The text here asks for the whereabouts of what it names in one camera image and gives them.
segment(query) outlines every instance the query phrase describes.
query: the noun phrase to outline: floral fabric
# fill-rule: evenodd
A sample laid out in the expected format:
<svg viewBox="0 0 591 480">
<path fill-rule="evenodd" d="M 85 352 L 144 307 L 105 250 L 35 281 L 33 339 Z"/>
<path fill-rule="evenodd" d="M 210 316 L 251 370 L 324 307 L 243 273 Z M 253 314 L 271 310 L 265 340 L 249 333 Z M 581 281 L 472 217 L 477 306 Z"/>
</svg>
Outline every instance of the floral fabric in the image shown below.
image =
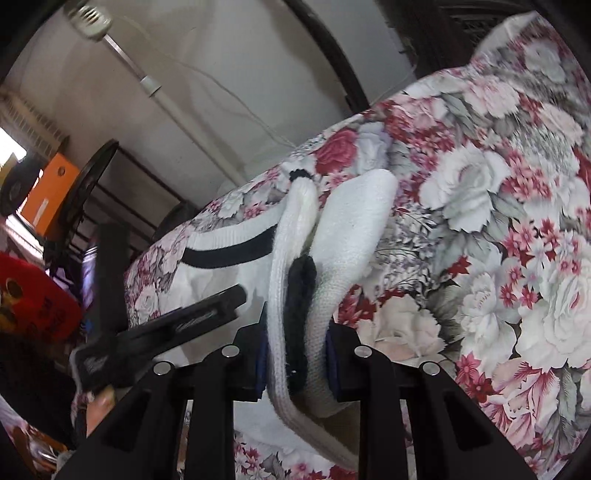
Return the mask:
<svg viewBox="0 0 591 480">
<path fill-rule="evenodd" d="M 338 322 L 394 361 L 439 362 L 552 478 L 591 424 L 590 112 L 588 79 L 533 17 L 512 40 L 336 125 L 168 234 L 128 272 L 130 318 L 164 313 L 159 299 L 189 235 L 267 210 L 290 171 L 312 174 L 324 202 L 347 179 L 387 168 L 398 196 Z M 239 440 L 236 465 L 250 478 L 346 475 L 281 455 Z M 277 463 L 283 473 L 265 466 Z"/>
</svg>

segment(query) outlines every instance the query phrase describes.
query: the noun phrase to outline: electrical wire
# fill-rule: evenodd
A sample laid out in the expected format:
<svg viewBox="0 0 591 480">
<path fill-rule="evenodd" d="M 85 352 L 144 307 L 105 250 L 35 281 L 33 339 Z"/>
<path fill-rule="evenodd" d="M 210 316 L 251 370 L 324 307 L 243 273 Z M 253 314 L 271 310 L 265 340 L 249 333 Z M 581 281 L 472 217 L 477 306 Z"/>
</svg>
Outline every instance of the electrical wire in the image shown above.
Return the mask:
<svg viewBox="0 0 591 480">
<path fill-rule="evenodd" d="M 193 72 L 196 72 L 200 75 L 203 75 L 204 77 L 208 78 L 211 82 L 213 82 L 218 88 L 222 89 L 224 92 L 226 92 L 228 95 L 230 95 L 232 98 L 234 98 L 234 100 L 236 100 L 238 103 L 240 103 L 240 105 L 242 105 L 242 107 L 244 107 L 244 109 L 248 112 L 248 114 L 250 115 L 250 117 L 267 133 L 267 135 L 269 135 L 269 137 L 277 144 L 279 145 L 283 145 L 285 147 L 290 147 L 290 148 L 296 148 L 296 145 L 289 140 L 288 138 L 284 137 L 283 135 L 279 134 L 277 131 L 275 131 L 273 128 L 271 128 L 269 125 L 267 125 L 262 118 L 260 118 L 255 112 L 252 111 L 252 109 L 237 95 L 235 94 L 233 91 L 231 91 L 230 89 L 228 89 L 226 86 L 224 86 L 217 78 L 215 78 L 213 75 L 211 75 L 210 73 L 194 66 L 191 65 L 189 63 L 186 63 L 176 57 L 174 57 L 173 55 L 171 55 L 170 53 L 164 51 L 159 45 L 158 43 L 152 38 L 152 36 L 145 30 L 145 28 L 143 28 L 139 23 L 137 23 L 135 20 L 123 16 L 123 17 L 115 17 L 118 18 L 119 20 L 122 20 L 124 22 L 126 22 L 128 25 L 132 26 L 134 29 L 136 29 L 143 37 L 144 39 L 148 42 L 148 44 L 150 44 L 150 46 L 157 51 L 158 53 L 160 53 L 162 56 L 168 58 L 169 60 L 185 67 L 186 69 L 192 70 Z"/>
<path fill-rule="evenodd" d="M 392 85 L 391 87 L 389 87 L 387 90 L 383 91 L 380 95 L 378 95 L 369 104 L 371 106 L 374 106 L 376 103 L 380 103 L 381 101 L 383 101 L 386 98 L 390 97 L 393 92 L 397 92 L 398 91 L 398 88 L 402 84 L 404 84 L 412 75 L 414 75 L 414 73 L 417 71 L 417 67 L 418 67 L 418 59 L 417 59 L 417 62 L 408 71 L 408 73 L 404 76 L 404 78 L 402 78 L 401 80 L 399 80 L 398 82 L 396 82 L 394 85 Z"/>
</svg>

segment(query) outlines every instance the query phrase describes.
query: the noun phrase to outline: white fabric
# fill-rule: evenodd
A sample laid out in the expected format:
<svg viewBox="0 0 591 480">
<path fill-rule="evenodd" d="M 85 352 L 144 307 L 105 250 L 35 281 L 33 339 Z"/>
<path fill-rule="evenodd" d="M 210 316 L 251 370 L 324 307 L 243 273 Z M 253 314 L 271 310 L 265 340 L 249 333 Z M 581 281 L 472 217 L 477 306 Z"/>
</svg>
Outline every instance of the white fabric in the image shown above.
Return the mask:
<svg viewBox="0 0 591 480">
<path fill-rule="evenodd" d="M 371 170 L 339 185 L 329 196 L 310 248 L 316 290 L 306 321 L 308 374 L 304 397 L 317 417 L 343 408 L 326 378 L 324 340 L 330 319 L 359 281 L 384 231 L 398 180 L 388 170 Z"/>
<path fill-rule="evenodd" d="M 290 398 L 285 371 L 283 307 L 289 267 L 301 254 L 306 239 L 316 223 L 318 194 L 314 183 L 307 178 L 296 179 L 291 185 L 286 201 L 285 212 L 275 233 L 269 278 L 267 303 L 269 398 L 279 418 L 319 454 L 343 468 L 355 470 L 358 465 L 356 455 L 324 428 L 300 412 Z"/>
<path fill-rule="evenodd" d="M 283 208 L 284 202 L 281 202 L 252 220 L 211 232 L 196 233 L 189 238 L 187 248 L 213 250 L 246 242 L 276 225 Z M 267 299 L 270 268 L 271 255 L 246 264 L 215 269 L 195 268 L 180 263 L 165 304 L 161 305 L 162 313 L 189 306 L 236 284 L 242 285 L 246 290 L 246 303 L 238 308 L 239 316 L 233 322 L 176 347 L 160 355 L 158 359 L 169 361 L 178 367 L 200 362 L 215 349 L 232 343 L 239 328 L 258 322 L 262 305 Z"/>
</svg>

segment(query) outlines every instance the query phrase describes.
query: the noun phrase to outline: white wall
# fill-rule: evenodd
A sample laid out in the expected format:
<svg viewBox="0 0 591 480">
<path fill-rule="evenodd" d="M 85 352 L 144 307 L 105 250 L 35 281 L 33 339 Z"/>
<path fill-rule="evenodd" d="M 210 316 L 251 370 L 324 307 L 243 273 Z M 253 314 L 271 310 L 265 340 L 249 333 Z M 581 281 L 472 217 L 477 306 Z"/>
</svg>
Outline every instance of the white wall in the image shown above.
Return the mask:
<svg viewBox="0 0 591 480">
<path fill-rule="evenodd" d="M 111 36 L 195 116 L 247 177 L 275 164 L 290 148 L 271 140 L 211 81 L 155 51 L 121 17 L 141 24 L 163 51 L 214 75 L 294 144 L 349 115 L 328 62 L 281 0 L 99 3 L 115 16 Z M 373 0 L 309 4 L 341 43 L 369 99 L 405 77 L 411 80 L 408 60 L 398 53 L 401 47 Z M 114 137 L 198 205 L 219 191 L 224 177 L 217 168 L 143 94 L 106 47 L 79 37 L 61 11 L 30 42 L 7 84 L 71 135 L 68 156 L 74 163 L 84 165 Z M 139 186 L 139 177 L 125 166 L 110 175 L 129 202 L 154 203 L 149 210 L 155 220 L 173 204 L 158 190 Z"/>
</svg>

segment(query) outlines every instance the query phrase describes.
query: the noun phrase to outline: black sock trim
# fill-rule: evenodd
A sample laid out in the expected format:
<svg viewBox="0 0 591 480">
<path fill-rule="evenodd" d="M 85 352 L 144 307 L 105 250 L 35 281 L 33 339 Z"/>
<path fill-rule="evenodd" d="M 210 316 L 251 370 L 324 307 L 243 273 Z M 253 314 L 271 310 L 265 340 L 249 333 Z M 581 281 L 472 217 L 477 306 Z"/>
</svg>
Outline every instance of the black sock trim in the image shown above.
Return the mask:
<svg viewBox="0 0 591 480">
<path fill-rule="evenodd" d="M 215 250 L 186 248 L 181 262 L 195 268 L 223 268 L 252 262 L 271 253 L 276 229 L 274 225 L 246 242 Z"/>
</svg>

